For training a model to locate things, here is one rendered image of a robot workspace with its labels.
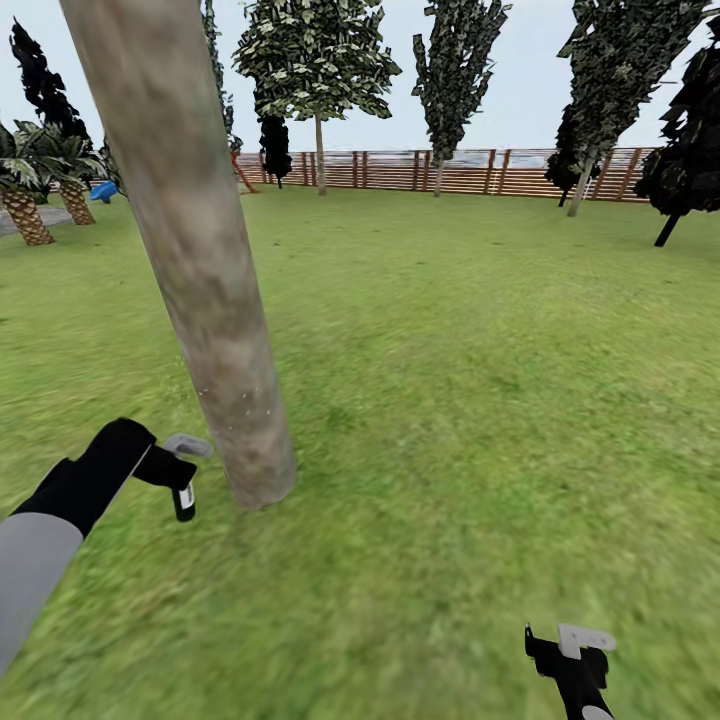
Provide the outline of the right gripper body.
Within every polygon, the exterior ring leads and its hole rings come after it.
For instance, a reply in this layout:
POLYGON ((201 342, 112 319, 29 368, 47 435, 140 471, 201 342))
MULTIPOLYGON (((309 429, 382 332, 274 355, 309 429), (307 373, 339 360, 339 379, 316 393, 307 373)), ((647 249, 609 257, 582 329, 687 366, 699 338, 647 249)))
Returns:
POLYGON ((581 659, 565 657, 559 649, 559 642, 536 638, 534 635, 534 660, 540 676, 552 677, 562 688, 566 678, 578 676, 592 684, 596 690, 606 689, 606 674, 602 655, 598 651, 581 647, 581 659))

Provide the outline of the pesticide atomizer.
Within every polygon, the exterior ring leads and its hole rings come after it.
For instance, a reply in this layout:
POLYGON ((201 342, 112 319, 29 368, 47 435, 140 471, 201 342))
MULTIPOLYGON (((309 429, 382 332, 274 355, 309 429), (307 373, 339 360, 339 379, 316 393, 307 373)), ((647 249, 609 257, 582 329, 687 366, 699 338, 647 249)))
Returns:
POLYGON ((189 483, 187 489, 179 491, 173 489, 173 500, 177 519, 186 522, 195 517, 195 496, 193 495, 193 484, 189 483))

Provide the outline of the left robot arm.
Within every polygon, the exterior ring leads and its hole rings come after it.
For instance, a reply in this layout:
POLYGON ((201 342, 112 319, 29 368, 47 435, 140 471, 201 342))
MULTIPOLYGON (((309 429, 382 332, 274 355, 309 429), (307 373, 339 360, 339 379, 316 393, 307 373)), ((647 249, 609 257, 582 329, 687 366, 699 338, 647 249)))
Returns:
POLYGON ((184 491, 197 465, 181 453, 211 458, 214 451, 206 440, 180 432, 161 446, 156 442, 133 419, 109 421, 77 461, 59 461, 33 497, 0 523, 0 678, 93 524, 129 477, 184 491))

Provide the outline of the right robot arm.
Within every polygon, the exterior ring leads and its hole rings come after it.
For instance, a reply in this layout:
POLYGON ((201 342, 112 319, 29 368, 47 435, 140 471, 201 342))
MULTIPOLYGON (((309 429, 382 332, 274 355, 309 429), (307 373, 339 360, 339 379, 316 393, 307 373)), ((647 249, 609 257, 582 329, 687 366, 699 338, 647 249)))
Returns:
POLYGON ((557 625, 559 642, 536 638, 525 625, 525 651, 536 660, 536 672, 558 683, 568 720, 614 720, 600 696, 606 689, 607 649, 616 649, 608 631, 557 625))

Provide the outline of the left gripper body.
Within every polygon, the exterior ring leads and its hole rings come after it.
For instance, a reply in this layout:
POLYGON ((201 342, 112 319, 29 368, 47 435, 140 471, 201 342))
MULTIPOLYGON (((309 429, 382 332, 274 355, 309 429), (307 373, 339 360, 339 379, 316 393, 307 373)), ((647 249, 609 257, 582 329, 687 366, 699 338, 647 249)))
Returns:
POLYGON ((191 479, 197 471, 197 465, 189 463, 185 459, 176 458, 164 448, 162 450, 163 463, 153 473, 144 476, 142 480, 153 485, 184 491, 191 483, 191 479))

